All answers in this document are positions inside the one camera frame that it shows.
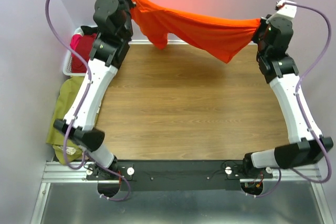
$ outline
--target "plastic basket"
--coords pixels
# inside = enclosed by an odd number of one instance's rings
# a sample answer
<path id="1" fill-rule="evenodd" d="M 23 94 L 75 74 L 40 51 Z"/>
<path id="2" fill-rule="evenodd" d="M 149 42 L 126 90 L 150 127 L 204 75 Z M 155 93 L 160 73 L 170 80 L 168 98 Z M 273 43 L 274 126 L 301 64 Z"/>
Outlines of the plastic basket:
<path id="1" fill-rule="evenodd" d="M 75 34 L 83 35 L 82 29 L 80 27 L 77 28 L 75 32 L 73 33 L 73 35 Z M 71 62 L 72 62 L 72 56 L 71 56 L 71 52 L 68 50 L 67 54 L 65 55 L 65 59 L 64 59 L 63 74 L 65 74 L 66 76 L 85 76 L 85 73 L 72 73 L 71 72 Z"/>

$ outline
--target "orange t-shirt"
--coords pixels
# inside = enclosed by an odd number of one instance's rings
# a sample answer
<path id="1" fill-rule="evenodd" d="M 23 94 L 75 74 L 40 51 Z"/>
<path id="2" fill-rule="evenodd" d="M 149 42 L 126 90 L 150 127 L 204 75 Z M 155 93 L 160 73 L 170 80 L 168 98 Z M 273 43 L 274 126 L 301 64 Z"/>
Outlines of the orange t-shirt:
<path id="1" fill-rule="evenodd" d="M 149 0 L 133 1 L 136 8 L 131 9 L 132 19 L 156 47 L 163 49 L 168 33 L 172 33 L 225 63 L 251 42 L 260 24 L 260 18 L 215 18 L 164 8 Z"/>

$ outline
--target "metal frame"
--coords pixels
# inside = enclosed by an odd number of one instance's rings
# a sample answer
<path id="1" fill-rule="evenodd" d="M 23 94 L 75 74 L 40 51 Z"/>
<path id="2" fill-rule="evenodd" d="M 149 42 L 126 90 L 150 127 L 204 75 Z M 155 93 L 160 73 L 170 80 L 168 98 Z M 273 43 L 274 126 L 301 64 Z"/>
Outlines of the metal frame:
<path id="1" fill-rule="evenodd" d="M 79 165 L 80 162 L 73 162 L 74 165 Z M 321 178 L 320 171 L 317 165 L 309 165 L 298 168 L 298 171 L 302 172 L 306 176 L 314 179 Z M 302 177 L 292 172 L 291 170 L 282 170 L 283 181 L 300 181 L 304 180 Z M 264 179 L 264 181 L 277 181 L 279 178 L 279 172 L 273 170 L 272 179 Z M 61 165 L 59 162 L 47 162 L 43 172 L 43 177 L 41 180 L 41 187 L 38 193 L 38 197 L 35 204 L 35 209 L 33 217 L 31 219 L 31 224 L 39 224 L 42 221 L 44 209 L 47 203 L 50 185 L 52 183 L 118 183 L 118 180 L 86 180 L 87 170 L 82 167 L 79 170 L 72 170 L 67 166 Z M 249 182 L 250 179 L 241 179 L 240 182 Z M 312 189 L 314 191 L 323 222 L 325 224 L 334 223 L 332 215 L 323 192 L 321 184 L 311 183 Z"/>

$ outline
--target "gray floor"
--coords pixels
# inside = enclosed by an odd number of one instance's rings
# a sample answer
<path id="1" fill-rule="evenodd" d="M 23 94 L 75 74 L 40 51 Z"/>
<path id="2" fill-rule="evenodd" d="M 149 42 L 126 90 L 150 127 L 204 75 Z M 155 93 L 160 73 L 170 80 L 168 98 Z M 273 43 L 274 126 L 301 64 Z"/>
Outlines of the gray floor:
<path id="1" fill-rule="evenodd" d="M 236 191 L 134 192 L 125 202 L 100 199 L 95 184 L 53 184 L 44 224 L 323 223 L 307 182 L 281 182 L 265 198 Z"/>

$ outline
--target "wooden table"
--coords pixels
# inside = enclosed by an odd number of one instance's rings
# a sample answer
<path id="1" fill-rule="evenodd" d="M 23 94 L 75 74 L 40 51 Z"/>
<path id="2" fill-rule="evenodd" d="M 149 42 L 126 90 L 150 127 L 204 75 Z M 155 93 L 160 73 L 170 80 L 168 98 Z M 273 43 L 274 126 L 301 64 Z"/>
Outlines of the wooden table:
<path id="1" fill-rule="evenodd" d="M 288 143 L 254 45 L 229 64 L 189 45 L 132 45 L 97 128 L 121 159 L 241 159 Z"/>

